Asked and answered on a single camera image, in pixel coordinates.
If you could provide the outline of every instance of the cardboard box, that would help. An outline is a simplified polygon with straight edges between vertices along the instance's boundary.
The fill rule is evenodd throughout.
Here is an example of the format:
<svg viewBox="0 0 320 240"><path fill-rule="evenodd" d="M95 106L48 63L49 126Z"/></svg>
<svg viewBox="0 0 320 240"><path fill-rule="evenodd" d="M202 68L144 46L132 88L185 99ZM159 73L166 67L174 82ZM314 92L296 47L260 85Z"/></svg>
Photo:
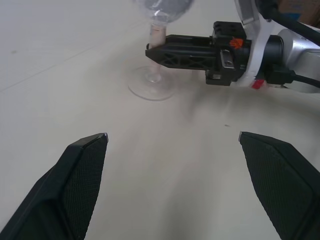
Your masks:
<svg viewBox="0 0 320 240"><path fill-rule="evenodd" d="M278 0L279 11L303 24L320 23L320 0Z"/></svg>

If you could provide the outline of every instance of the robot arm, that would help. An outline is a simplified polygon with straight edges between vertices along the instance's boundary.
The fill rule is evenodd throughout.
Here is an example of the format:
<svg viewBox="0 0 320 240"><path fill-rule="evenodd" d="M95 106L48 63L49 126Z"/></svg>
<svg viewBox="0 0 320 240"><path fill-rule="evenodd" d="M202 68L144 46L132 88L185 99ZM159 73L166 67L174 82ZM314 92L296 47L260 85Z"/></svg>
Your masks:
<svg viewBox="0 0 320 240"><path fill-rule="evenodd" d="M242 24L217 21L209 37L169 35L164 45L147 46L145 55L168 68L203 70L209 85L248 87L262 80L317 92L320 74L311 69L320 64L320 33L283 16L273 1L235 4ZM271 35L274 22L288 29Z"/></svg>

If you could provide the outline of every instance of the white table surface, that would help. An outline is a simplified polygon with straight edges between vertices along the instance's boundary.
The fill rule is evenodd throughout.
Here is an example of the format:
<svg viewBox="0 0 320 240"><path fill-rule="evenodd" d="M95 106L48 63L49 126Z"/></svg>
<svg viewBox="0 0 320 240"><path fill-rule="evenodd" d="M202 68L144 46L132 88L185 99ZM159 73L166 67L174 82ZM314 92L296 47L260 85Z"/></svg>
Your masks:
<svg viewBox="0 0 320 240"><path fill-rule="evenodd" d="M232 0L196 0L168 34L239 21ZM240 131L290 142L320 169L316 95L209 86L172 70L176 94L127 87L148 64L130 0L0 1L0 229L66 146L107 132L87 240L278 240L253 189Z"/></svg>

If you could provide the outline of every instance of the clear plastic wine glass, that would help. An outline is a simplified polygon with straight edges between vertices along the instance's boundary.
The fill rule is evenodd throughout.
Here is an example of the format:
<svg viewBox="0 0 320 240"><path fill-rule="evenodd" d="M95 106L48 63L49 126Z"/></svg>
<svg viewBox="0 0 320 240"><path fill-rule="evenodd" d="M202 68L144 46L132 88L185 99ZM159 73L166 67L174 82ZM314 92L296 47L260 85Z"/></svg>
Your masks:
<svg viewBox="0 0 320 240"><path fill-rule="evenodd" d="M139 10L150 20L149 48L166 42L169 23L180 18L194 0L133 0ZM148 66L132 71L128 87L135 95L150 101L170 98L176 89L175 78L161 65L150 60Z"/></svg>

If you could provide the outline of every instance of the glass base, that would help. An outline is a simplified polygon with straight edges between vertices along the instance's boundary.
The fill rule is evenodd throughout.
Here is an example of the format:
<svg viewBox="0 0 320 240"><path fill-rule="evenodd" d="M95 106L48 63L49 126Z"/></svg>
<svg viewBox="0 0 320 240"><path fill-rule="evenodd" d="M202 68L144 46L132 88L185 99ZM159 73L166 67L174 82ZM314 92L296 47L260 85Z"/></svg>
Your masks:
<svg viewBox="0 0 320 240"><path fill-rule="evenodd" d="M152 66L143 66L133 70L128 87L136 96L150 101L166 100L176 90L173 76L162 67L155 72Z"/></svg>

